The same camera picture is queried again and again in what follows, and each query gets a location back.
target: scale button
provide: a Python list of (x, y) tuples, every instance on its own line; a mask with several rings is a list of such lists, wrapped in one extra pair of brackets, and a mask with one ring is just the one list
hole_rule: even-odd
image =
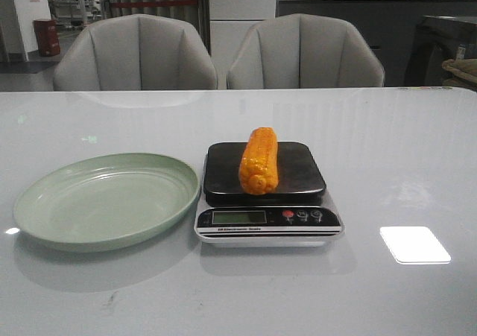
[(297, 210), (297, 217), (302, 221), (302, 222), (306, 222), (306, 220), (308, 219), (308, 212), (304, 209), (298, 209)]
[(315, 221), (317, 221), (318, 223), (321, 222), (321, 218), (323, 217), (323, 213), (321, 213), (321, 210), (313, 209), (311, 215), (315, 219)]
[(282, 216), (285, 217), (285, 218), (293, 218), (295, 214), (293, 213), (293, 211), (291, 211), (290, 209), (285, 209), (283, 212), (282, 212)]

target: wall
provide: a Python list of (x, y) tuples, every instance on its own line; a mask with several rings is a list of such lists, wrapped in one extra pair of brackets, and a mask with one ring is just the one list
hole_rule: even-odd
[(0, 26), (5, 51), (21, 54), (22, 36), (19, 32), (13, 0), (0, 0)]
[(33, 27), (35, 19), (50, 19), (48, 0), (30, 2), (30, 0), (13, 0), (16, 8), (19, 31), (22, 37), (24, 52), (29, 53), (38, 49), (37, 38)]

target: chair backrest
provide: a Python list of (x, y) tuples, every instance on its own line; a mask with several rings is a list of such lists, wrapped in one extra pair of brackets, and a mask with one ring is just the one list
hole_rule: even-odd
[(134, 14), (86, 26), (53, 84), (67, 91), (217, 89), (217, 74), (194, 26)]
[(382, 86), (382, 64), (351, 23), (307, 14), (268, 19), (248, 32), (229, 89)]

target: red button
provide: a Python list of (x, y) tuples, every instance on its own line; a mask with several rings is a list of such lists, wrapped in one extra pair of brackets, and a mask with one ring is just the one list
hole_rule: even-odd
[(289, 210), (289, 209), (286, 209), (282, 212), (282, 216), (285, 217), (285, 218), (291, 218), (294, 216), (294, 213), (293, 211)]

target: black weighing platform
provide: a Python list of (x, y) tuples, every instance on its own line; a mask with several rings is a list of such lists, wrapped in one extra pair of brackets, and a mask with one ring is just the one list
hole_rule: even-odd
[(203, 192), (210, 206), (256, 206), (259, 204), (320, 204), (326, 191), (308, 147), (299, 142), (279, 142), (279, 183), (274, 193), (255, 196), (243, 192), (239, 166), (246, 142), (222, 142), (210, 146), (206, 157)]

